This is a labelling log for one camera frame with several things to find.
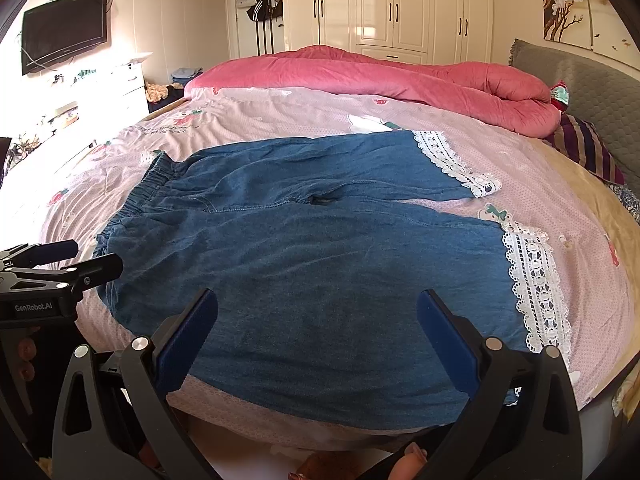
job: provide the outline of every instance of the lace hem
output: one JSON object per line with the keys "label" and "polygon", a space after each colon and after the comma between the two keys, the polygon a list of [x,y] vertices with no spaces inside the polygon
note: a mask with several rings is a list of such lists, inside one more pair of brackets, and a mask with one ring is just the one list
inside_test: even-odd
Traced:
{"label": "lace hem", "polygon": [[564,304],[553,249],[547,243],[548,235],[523,226],[508,215],[498,222],[504,230],[502,243],[511,263],[509,275],[515,282],[516,308],[524,316],[528,332],[527,347],[532,352],[542,352],[546,345],[557,346],[570,369],[569,309]]}
{"label": "lace hem", "polygon": [[489,173],[474,173],[451,149],[442,132],[414,131],[418,147],[437,167],[468,187],[476,198],[491,195],[502,187],[500,180]]}

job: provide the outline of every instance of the blue folded jeans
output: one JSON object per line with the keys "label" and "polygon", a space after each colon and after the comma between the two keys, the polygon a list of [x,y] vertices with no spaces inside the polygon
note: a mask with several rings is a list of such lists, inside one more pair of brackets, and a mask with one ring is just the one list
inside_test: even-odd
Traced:
{"label": "blue folded jeans", "polygon": [[399,202],[466,197],[412,132],[163,153],[98,235],[95,255],[124,261],[98,293],[151,334],[215,291],[191,374],[233,396],[368,430],[444,424],[466,397],[418,325],[420,291],[526,348],[500,225]]}

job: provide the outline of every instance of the silver screw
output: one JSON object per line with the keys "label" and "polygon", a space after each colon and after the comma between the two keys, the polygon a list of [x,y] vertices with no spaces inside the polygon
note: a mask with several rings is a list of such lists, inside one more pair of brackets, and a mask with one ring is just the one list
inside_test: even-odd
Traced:
{"label": "silver screw", "polygon": [[131,346],[133,346],[133,349],[138,351],[144,350],[148,345],[149,345],[149,339],[147,339],[146,337],[137,337],[131,343]]}
{"label": "silver screw", "polygon": [[488,338],[484,342],[484,344],[489,350],[493,350],[495,352],[502,349],[502,341],[500,341],[497,337]]}
{"label": "silver screw", "polygon": [[86,353],[89,351],[89,347],[87,345],[80,345],[78,348],[76,348],[76,350],[74,351],[74,355],[77,358],[81,358],[84,357],[86,355]]}
{"label": "silver screw", "polygon": [[549,357],[553,359],[557,359],[560,357],[560,351],[555,346],[546,347],[545,352]]}

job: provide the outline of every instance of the floral painting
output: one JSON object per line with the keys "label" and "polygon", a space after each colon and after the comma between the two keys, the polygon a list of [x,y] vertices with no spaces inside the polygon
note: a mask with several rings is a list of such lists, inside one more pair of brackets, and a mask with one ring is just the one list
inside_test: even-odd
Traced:
{"label": "floral painting", "polygon": [[543,0],[544,37],[640,69],[640,52],[609,0]]}

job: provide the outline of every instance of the pink blanket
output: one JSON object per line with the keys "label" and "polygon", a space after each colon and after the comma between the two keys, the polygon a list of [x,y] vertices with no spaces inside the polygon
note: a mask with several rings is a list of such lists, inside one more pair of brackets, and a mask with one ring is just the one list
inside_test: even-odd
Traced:
{"label": "pink blanket", "polygon": [[188,83],[185,97],[190,98],[195,88],[251,87],[304,87],[414,101],[527,137],[546,137],[560,123],[549,88],[510,66],[480,62],[412,65],[324,45],[224,62]]}

